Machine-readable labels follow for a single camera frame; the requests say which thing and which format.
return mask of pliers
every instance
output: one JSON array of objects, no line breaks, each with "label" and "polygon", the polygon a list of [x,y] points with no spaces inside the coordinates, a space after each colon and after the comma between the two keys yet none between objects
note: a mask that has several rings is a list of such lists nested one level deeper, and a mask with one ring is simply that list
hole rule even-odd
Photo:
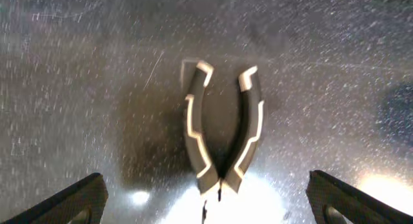
[{"label": "pliers", "polygon": [[224,178],[220,178],[205,145],[201,122],[202,100],[213,72],[214,68],[211,65],[199,61],[185,98],[185,145],[204,201],[203,223],[210,223],[207,221],[207,210],[208,213],[209,210],[213,210],[211,207],[220,204],[225,196],[238,193],[261,136],[264,115],[257,66],[253,66],[238,77],[242,102],[241,129],[230,161],[227,162],[230,167]]}]

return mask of black and white handle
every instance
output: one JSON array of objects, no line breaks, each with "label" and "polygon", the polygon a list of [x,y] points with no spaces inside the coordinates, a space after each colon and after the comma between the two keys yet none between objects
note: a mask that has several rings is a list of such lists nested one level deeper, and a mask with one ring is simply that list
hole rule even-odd
[{"label": "black and white handle", "polygon": [[238,192],[244,174],[251,164],[256,151],[257,142],[263,127],[264,101],[261,99],[261,87],[254,66],[243,72],[239,77],[242,102],[241,130],[223,181],[223,189],[231,188]]},{"label": "black and white handle", "polygon": [[194,169],[201,195],[219,190],[217,170],[212,162],[202,131],[201,110],[205,88],[208,86],[214,68],[200,61],[192,79],[186,102],[185,111],[185,143],[186,151]]}]

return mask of speckled countertop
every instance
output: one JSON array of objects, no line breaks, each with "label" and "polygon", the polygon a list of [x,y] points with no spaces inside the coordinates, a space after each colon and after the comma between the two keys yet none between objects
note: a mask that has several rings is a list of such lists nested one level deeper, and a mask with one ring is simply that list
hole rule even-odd
[{"label": "speckled countertop", "polygon": [[380,199],[412,214],[411,1],[0,1],[0,221],[100,172],[102,223],[197,223],[182,122],[196,59],[216,68],[203,115],[218,165],[239,123],[236,77],[259,67],[267,113],[245,221],[314,223],[314,169],[394,189]]}]

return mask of shiny black surface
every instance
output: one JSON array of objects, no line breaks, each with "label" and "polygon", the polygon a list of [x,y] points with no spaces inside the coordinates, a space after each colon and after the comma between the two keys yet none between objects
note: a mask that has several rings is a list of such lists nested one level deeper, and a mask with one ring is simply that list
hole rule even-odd
[{"label": "shiny black surface", "polygon": [[182,121],[196,59],[216,68],[203,125],[217,165],[239,124],[237,76],[259,69],[267,113],[243,221],[314,223],[314,169],[397,187],[383,199],[412,213],[411,1],[0,2],[0,221],[93,172],[102,223],[200,220]]}]

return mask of handle grip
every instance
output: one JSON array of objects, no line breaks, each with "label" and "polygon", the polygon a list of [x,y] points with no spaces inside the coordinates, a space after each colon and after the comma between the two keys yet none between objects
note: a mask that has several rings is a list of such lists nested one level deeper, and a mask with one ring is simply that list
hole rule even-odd
[{"label": "handle grip", "polygon": [[217,170],[205,145],[201,122],[202,100],[213,71],[211,65],[200,61],[185,98],[188,102],[184,118],[186,151],[202,196],[209,191],[219,190]]},{"label": "handle grip", "polygon": [[231,188],[238,192],[244,174],[251,164],[256,151],[257,142],[261,137],[264,115],[264,101],[261,98],[261,87],[254,66],[243,72],[239,77],[242,102],[242,121],[238,141],[236,142],[231,161],[227,170],[223,188]]}]

